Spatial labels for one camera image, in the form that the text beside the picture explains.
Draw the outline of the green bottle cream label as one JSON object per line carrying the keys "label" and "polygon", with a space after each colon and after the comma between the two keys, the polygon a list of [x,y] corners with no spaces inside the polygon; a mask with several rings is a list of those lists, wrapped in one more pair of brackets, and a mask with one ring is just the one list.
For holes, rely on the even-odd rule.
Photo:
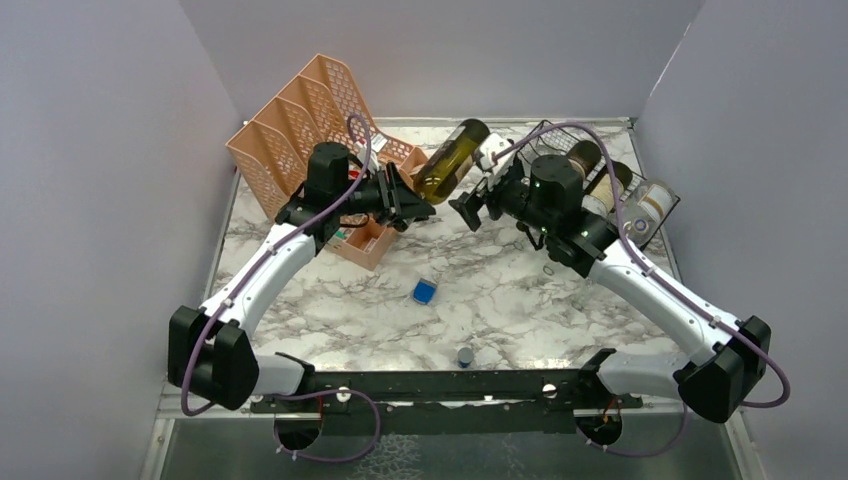
{"label": "green bottle cream label", "polygon": [[583,209],[602,217],[607,217],[615,210],[615,198],[620,198],[630,186],[633,172],[626,164],[620,162],[613,161],[612,167],[612,175],[606,166],[600,168],[582,200]]}

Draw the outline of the green bottle brown Primitivo label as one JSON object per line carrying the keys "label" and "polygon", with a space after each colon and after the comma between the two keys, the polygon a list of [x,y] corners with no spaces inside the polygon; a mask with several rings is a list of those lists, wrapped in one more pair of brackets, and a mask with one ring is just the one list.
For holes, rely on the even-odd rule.
{"label": "green bottle brown Primitivo label", "polygon": [[602,159],[600,147],[591,140],[576,142],[566,153],[572,167],[586,180]]}

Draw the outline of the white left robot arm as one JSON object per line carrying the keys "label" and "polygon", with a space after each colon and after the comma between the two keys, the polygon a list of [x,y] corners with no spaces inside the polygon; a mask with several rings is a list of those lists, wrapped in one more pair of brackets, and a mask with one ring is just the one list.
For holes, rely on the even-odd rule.
{"label": "white left robot arm", "polygon": [[181,390],[181,410],[236,410],[250,397],[276,395],[290,410],[313,401],[311,364],[287,354],[258,356],[250,337],[299,270],[334,237],[343,217],[364,214],[405,228],[435,215],[393,165],[349,175],[355,156],[345,145],[315,145],[307,175],[277,214],[269,234],[230,282],[199,307],[179,307],[169,321],[168,380]]}

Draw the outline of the green wine bottle silver neck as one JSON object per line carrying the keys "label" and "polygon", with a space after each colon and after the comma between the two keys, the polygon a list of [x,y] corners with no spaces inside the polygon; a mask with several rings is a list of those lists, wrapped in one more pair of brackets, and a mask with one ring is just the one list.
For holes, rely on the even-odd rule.
{"label": "green wine bottle silver neck", "polygon": [[490,133],[479,119],[462,121],[414,176],[413,190],[433,205],[447,200],[470,170],[473,153]]}

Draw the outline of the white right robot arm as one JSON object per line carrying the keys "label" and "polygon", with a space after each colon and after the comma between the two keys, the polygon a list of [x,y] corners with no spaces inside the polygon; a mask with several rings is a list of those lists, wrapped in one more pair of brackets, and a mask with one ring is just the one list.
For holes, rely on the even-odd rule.
{"label": "white right robot arm", "polygon": [[610,221],[583,208],[583,178],[559,155],[514,160],[466,195],[473,228],[486,207],[541,234],[548,256],[612,291],[658,326],[677,355],[615,352],[577,380],[579,398],[600,407],[616,394],[678,398],[702,418],[723,423],[745,403],[766,370],[771,328],[709,304],[656,267]]}

